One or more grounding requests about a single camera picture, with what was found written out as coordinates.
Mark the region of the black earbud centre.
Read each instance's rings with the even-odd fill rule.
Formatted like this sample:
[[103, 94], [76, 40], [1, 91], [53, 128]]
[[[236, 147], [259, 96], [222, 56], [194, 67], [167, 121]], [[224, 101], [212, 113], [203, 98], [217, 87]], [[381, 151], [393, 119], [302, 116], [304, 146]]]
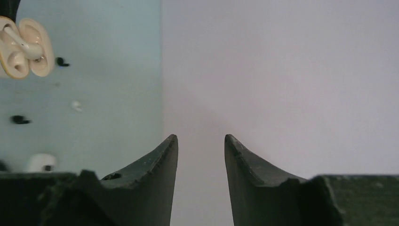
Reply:
[[26, 117], [23, 115], [13, 115], [10, 117], [10, 121], [16, 125], [24, 125], [31, 123], [31, 120], [26, 119]]

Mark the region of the beige earbud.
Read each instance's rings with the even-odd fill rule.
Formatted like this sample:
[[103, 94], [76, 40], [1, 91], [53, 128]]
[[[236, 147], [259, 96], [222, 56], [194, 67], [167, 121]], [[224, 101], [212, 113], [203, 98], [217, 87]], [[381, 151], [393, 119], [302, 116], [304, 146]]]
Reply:
[[42, 60], [43, 49], [40, 44], [25, 41], [10, 26], [5, 26], [3, 30], [10, 38], [12, 38], [16, 42], [16, 44], [20, 47], [27, 59], [33, 60], [35, 62], [40, 62]]

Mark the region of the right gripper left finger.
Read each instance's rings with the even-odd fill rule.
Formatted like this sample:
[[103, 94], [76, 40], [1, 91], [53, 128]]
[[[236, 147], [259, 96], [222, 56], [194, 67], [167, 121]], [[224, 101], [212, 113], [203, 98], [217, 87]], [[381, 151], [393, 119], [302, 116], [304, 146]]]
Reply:
[[2, 173], [3, 226], [168, 226], [178, 139], [167, 137], [130, 165], [98, 179], [80, 174]]

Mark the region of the black earbud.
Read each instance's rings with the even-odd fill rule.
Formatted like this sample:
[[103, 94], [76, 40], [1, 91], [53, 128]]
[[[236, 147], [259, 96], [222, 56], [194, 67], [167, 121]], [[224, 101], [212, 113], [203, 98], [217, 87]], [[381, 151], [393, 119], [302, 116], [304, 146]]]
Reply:
[[23, 115], [13, 115], [10, 117], [10, 121], [16, 125], [24, 125], [31, 123], [31, 120], [26, 119], [26, 117]]
[[64, 58], [62, 58], [62, 57], [57, 57], [57, 58], [56, 58], [56, 64], [57, 64], [59, 67], [69, 67], [69, 66], [70, 66], [70, 64], [69, 64], [69, 63], [66, 63], [65, 60], [64, 60]]

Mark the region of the beige earbud charging case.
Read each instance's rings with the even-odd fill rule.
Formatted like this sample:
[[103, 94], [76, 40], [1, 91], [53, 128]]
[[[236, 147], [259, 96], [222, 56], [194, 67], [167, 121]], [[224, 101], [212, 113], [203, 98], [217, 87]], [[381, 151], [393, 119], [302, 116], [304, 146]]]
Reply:
[[30, 72], [48, 76], [55, 67], [50, 37], [39, 22], [23, 18], [17, 25], [0, 17], [0, 77], [24, 79]]

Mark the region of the black earbud far left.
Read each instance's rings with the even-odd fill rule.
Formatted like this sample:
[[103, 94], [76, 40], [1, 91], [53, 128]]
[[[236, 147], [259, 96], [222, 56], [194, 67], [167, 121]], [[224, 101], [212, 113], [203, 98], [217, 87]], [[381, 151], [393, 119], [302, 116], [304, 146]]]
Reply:
[[70, 64], [69, 64], [69, 63], [66, 63], [65, 60], [64, 60], [64, 58], [62, 58], [62, 57], [57, 57], [57, 58], [56, 58], [56, 64], [57, 64], [59, 67], [69, 67], [69, 66], [70, 66]]

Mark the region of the white earbud charging case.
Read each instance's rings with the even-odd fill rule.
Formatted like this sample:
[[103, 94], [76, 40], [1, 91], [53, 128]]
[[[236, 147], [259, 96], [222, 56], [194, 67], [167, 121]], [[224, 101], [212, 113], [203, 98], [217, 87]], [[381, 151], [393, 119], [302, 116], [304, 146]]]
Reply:
[[55, 156], [48, 153], [34, 154], [27, 163], [27, 172], [53, 172], [57, 165]]

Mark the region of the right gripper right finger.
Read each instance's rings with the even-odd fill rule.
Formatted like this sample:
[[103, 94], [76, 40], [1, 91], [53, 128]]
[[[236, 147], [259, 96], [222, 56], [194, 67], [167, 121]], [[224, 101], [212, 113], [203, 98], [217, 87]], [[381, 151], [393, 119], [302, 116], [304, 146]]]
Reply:
[[396, 226], [398, 175], [290, 174], [224, 139], [233, 222], [236, 226]]

